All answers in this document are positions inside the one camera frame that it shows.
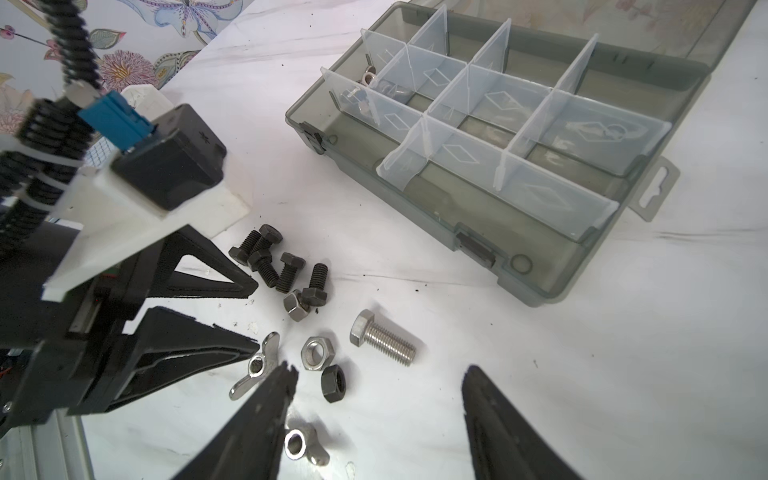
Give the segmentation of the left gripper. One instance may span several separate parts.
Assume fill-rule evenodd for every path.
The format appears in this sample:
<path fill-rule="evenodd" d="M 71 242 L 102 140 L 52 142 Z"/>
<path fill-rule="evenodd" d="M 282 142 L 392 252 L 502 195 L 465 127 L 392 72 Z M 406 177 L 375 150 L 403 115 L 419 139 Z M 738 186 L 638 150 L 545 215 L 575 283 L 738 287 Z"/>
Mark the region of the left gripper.
<path fill-rule="evenodd" d="M 247 299 L 258 282 L 185 226 L 46 301 L 43 284 L 77 232 L 43 224 L 1 261 L 1 432 L 59 409 L 108 413 L 197 373 L 249 359 L 259 343 L 165 307 L 125 324 L 146 298 Z"/>

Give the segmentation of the silver hex bolt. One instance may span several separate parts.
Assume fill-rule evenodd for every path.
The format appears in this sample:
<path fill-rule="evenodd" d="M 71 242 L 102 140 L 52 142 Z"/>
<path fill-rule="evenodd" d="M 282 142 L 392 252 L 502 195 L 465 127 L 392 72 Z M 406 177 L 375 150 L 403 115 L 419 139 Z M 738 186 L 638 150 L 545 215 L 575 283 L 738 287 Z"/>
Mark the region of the silver hex bolt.
<path fill-rule="evenodd" d="M 416 348 L 404 338 L 377 324 L 372 311 L 364 309 L 355 318 L 349 333 L 350 342 L 360 347 L 370 344 L 373 348 L 401 365 L 412 365 Z"/>

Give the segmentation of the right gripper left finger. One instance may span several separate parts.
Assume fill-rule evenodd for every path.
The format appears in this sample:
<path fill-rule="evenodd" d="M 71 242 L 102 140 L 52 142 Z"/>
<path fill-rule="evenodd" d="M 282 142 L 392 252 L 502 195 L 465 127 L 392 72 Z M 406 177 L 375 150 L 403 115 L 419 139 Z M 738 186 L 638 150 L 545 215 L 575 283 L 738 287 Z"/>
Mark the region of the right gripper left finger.
<path fill-rule="evenodd" d="M 275 479 L 299 372 L 282 363 L 177 479 Z"/>

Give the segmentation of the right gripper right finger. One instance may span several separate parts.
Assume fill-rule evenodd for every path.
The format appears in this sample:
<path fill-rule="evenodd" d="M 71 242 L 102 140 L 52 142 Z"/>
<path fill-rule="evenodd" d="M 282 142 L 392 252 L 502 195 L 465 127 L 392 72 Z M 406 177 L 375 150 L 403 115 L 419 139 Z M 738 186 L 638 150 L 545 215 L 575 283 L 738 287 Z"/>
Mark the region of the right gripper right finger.
<path fill-rule="evenodd" d="M 464 418 L 477 479 L 578 479 L 477 365 L 462 381 Z"/>

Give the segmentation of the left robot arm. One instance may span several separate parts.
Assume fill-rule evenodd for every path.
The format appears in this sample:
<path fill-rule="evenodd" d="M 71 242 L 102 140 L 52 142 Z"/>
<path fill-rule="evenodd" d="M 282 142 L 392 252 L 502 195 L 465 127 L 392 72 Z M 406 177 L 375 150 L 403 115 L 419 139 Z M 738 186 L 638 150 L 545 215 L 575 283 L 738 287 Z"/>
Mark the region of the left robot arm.
<path fill-rule="evenodd" d="M 1 138 L 1 430 L 108 413 L 255 342 L 149 298 L 245 299 L 214 238 L 250 209 L 225 144 L 189 105 L 154 120 L 101 89 L 71 1 L 43 13 L 64 94 Z"/>

